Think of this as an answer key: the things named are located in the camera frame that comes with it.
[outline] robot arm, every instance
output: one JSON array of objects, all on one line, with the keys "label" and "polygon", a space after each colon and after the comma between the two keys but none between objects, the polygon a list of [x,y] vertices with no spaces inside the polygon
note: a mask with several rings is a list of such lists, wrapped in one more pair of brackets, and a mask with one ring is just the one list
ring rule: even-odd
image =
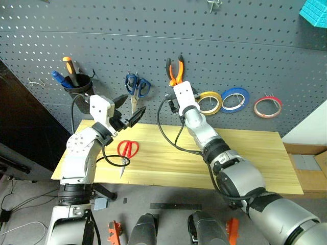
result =
[{"label": "robot arm", "polygon": [[214,185],[234,207],[240,207],[271,245],[325,244],[327,223],[296,203],[265,189],[261,173],[236,151],[199,112],[189,82],[174,86],[179,115],[216,176]]},{"label": "robot arm", "polygon": [[62,166],[58,206],[53,208],[46,245],[93,244],[95,222],[89,203],[96,173],[97,156],[113,141],[118,132],[133,127],[143,116],[145,107],[130,119],[122,119],[116,109],[127,99],[122,95],[111,101],[106,97],[90,97],[92,127],[73,134],[67,141],[67,155]]}]

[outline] blue tape roll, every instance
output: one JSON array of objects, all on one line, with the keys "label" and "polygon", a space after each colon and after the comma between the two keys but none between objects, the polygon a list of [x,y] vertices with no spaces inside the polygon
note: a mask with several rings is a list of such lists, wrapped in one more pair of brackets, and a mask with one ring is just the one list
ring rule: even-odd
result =
[{"label": "blue tape roll", "polygon": [[[231,107],[231,109],[226,109],[226,107],[224,106],[224,100],[233,94],[241,94],[239,95],[239,97],[242,97],[242,99],[240,99],[241,105]],[[231,88],[221,94],[221,99],[223,100],[223,103],[220,111],[224,113],[234,113],[243,110],[247,106],[247,104],[249,104],[250,94],[244,88]]]}]

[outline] blue scissors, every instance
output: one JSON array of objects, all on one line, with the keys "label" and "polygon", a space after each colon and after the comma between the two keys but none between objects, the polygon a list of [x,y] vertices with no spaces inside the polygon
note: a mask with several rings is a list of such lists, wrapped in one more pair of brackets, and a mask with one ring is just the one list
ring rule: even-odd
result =
[{"label": "blue scissors", "polygon": [[148,95],[150,92],[151,83],[144,78],[139,78],[137,73],[136,75],[128,73],[125,77],[125,87],[128,93],[132,96],[131,105],[132,114],[134,114],[137,107],[137,100]]}]

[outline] wooden table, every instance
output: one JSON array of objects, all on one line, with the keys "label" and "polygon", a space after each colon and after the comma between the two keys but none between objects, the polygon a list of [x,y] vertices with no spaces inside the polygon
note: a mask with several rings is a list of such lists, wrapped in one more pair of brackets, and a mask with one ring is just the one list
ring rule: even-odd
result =
[{"label": "wooden table", "polygon": [[[82,120],[77,131],[94,124]],[[179,126],[163,126],[170,139],[175,139]],[[231,149],[236,150],[256,166],[264,176],[268,191],[303,194],[282,140],[277,132],[216,129]],[[172,147],[161,135],[157,125],[137,124],[119,132],[106,147],[107,155],[117,154],[122,140],[139,142],[139,152],[131,159],[120,179],[120,169],[105,160],[98,162],[95,182],[139,185],[161,185],[213,189],[208,169],[201,156],[181,152]],[[183,130],[178,145],[198,150],[188,131]],[[52,179],[61,179],[62,156]]]}]

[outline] pegboard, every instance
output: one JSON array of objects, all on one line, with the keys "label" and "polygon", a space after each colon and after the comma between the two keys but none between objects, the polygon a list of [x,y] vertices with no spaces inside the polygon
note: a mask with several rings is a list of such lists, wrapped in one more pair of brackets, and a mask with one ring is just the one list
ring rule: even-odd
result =
[{"label": "pegboard", "polygon": [[[198,91],[244,87],[242,111],[208,116],[217,128],[278,131],[282,136],[326,99],[326,31],[298,15],[304,1],[224,1],[209,13],[206,1],[2,1],[0,56],[20,81],[70,131],[71,97],[51,71],[64,75],[63,56],[96,76],[94,90],[126,94],[128,70],[152,83],[142,123],[156,124],[161,100],[172,89],[165,65],[185,59],[184,80]],[[27,78],[46,86],[30,86]],[[283,102],[281,115],[257,117],[253,103],[265,93]],[[130,101],[120,111],[130,115]],[[75,121],[90,116],[75,108]],[[165,105],[162,124],[179,125]]]}]

